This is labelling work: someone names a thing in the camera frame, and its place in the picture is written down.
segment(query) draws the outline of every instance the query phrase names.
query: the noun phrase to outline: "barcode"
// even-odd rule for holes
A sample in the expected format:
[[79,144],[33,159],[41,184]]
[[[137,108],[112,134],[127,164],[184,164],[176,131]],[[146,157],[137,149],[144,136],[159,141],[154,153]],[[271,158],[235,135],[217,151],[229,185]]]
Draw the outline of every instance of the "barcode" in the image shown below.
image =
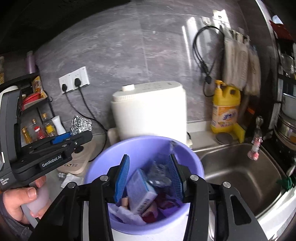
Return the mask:
[[149,201],[150,201],[150,199],[146,198],[144,203],[138,208],[137,212],[142,211],[146,207],[146,205]]

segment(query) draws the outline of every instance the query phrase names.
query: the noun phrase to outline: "black cable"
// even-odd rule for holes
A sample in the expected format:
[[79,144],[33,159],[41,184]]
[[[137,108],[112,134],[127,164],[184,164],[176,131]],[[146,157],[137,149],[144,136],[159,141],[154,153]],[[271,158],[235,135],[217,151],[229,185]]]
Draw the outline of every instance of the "black cable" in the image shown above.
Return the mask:
[[[87,119],[90,119],[90,120],[93,120],[93,121],[95,121],[100,127],[102,126],[102,124],[98,121],[98,120],[96,120],[96,119],[94,119],[94,118],[89,118],[89,117],[87,117],[87,116],[85,116],[85,115],[83,115],[83,114],[81,114],[73,105],[72,105],[72,103],[71,103],[71,101],[69,100],[69,98],[68,98],[68,95],[67,95],[67,92],[65,92],[65,95],[66,95],[66,98],[67,98],[67,101],[68,101],[68,103],[70,104],[70,106],[78,113],[78,114],[80,114],[81,116],[83,116],[84,118],[87,118]],[[105,133],[105,142],[104,142],[104,145],[103,145],[103,148],[101,149],[101,151],[99,152],[99,154],[98,155],[100,155],[102,152],[103,152],[103,150],[105,149],[105,146],[106,146],[106,143],[107,143],[107,130],[103,127],[102,128],[103,129],[103,131],[104,131],[104,133]]]
[[205,97],[213,97],[214,95],[207,95],[205,93],[205,84],[211,84],[211,81],[212,81],[212,78],[210,76],[212,70],[213,70],[213,67],[214,67],[214,64],[216,62],[216,59],[218,57],[218,55],[223,52],[223,56],[224,56],[224,47],[219,51],[219,53],[217,53],[217,55],[215,56],[214,58],[214,61],[210,67],[210,69],[208,68],[207,64],[205,63],[205,61],[202,59],[200,53],[198,52],[198,47],[197,47],[197,38],[198,36],[206,29],[217,29],[223,36],[223,42],[224,42],[224,33],[217,27],[215,26],[205,26],[203,28],[201,28],[195,35],[194,37],[194,40],[193,40],[193,44],[192,44],[192,53],[193,53],[193,57],[194,57],[194,60],[196,61],[196,63],[198,64],[198,66],[201,68],[201,71],[202,73],[205,73],[206,77],[205,77],[205,82],[203,83],[203,94]]
[[[82,91],[81,91],[81,87],[80,87],[80,86],[78,87],[78,90],[79,90],[79,92],[80,92],[80,95],[81,95],[81,97],[82,97],[82,100],[83,100],[83,102],[84,102],[85,107],[88,109],[88,111],[90,112],[91,116],[92,116],[94,119],[96,119],[95,116],[94,116],[94,114],[91,112],[91,110],[89,109],[89,107],[88,107],[88,105],[87,105],[87,103],[86,103],[86,101],[85,101],[85,99],[84,99],[84,96],[83,96],[83,93],[82,93]],[[97,120],[97,123],[98,123],[98,125],[99,125],[99,126],[105,131],[105,132],[107,132],[106,128],[101,124],[101,122],[99,122],[99,121]]]
[[187,132],[187,135],[189,136],[189,139],[191,140],[191,135],[189,134],[189,132]]
[[48,95],[48,93],[45,90],[43,90],[43,91],[46,93],[46,95],[48,97],[47,102],[48,102],[50,111],[52,113],[52,117],[55,117],[56,115],[55,115],[54,109],[52,108],[52,100],[50,101],[50,96]]

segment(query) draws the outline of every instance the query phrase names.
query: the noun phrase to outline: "gray marble wall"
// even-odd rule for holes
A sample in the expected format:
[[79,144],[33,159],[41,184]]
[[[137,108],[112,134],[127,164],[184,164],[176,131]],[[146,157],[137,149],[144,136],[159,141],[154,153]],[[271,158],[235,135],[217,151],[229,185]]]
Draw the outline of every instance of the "gray marble wall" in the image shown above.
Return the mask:
[[11,52],[1,56],[4,56],[4,81],[27,74],[26,53]]
[[[223,9],[231,27],[240,27],[247,33],[236,0],[132,0],[76,23],[35,52],[55,113],[69,129],[75,111],[61,94],[58,78],[86,66],[90,85],[83,87],[82,92],[107,129],[115,126],[110,109],[114,92],[123,85],[160,80],[183,85],[188,121],[210,119],[212,99],[202,93],[203,77],[191,46],[194,35],[204,26],[200,16],[212,17],[213,10]],[[219,51],[216,33],[203,33],[198,45],[211,64]],[[218,63],[212,77],[219,77]],[[78,91],[68,96],[80,112],[90,115]],[[95,133],[102,132],[96,124],[93,126]]]

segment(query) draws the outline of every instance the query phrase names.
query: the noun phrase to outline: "white bottle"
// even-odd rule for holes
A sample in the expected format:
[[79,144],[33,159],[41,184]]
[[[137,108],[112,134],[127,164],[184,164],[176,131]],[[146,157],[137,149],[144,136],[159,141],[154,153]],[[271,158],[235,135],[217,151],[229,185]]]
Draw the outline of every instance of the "white bottle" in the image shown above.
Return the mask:
[[65,128],[62,126],[61,119],[60,119],[59,115],[53,117],[52,122],[54,123],[54,125],[56,127],[58,135],[66,133]]

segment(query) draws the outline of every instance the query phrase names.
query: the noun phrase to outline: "plastic bag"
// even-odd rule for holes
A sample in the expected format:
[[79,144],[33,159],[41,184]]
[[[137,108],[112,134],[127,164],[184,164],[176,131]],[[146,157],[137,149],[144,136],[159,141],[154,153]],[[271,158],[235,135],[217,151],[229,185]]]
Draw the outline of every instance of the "plastic bag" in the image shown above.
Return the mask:
[[160,192],[154,201],[165,217],[171,216],[182,206],[182,202],[178,198],[169,196],[165,192]]
[[164,188],[172,184],[169,178],[167,165],[157,164],[153,161],[152,166],[147,174],[147,182],[153,187]]
[[222,79],[226,85],[242,90],[247,82],[248,41],[244,43],[244,36],[234,32],[237,40],[224,29],[224,69]]
[[108,205],[108,208],[109,212],[119,218],[123,223],[138,226],[146,224],[140,215],[133,214],[130,210],[123,206],[117,207],[116,204],[110,204]]
[[244,89],[246,95],[259,95],[261,88],[261,70],[257,51],[249,46],[249,63],[247,84]]

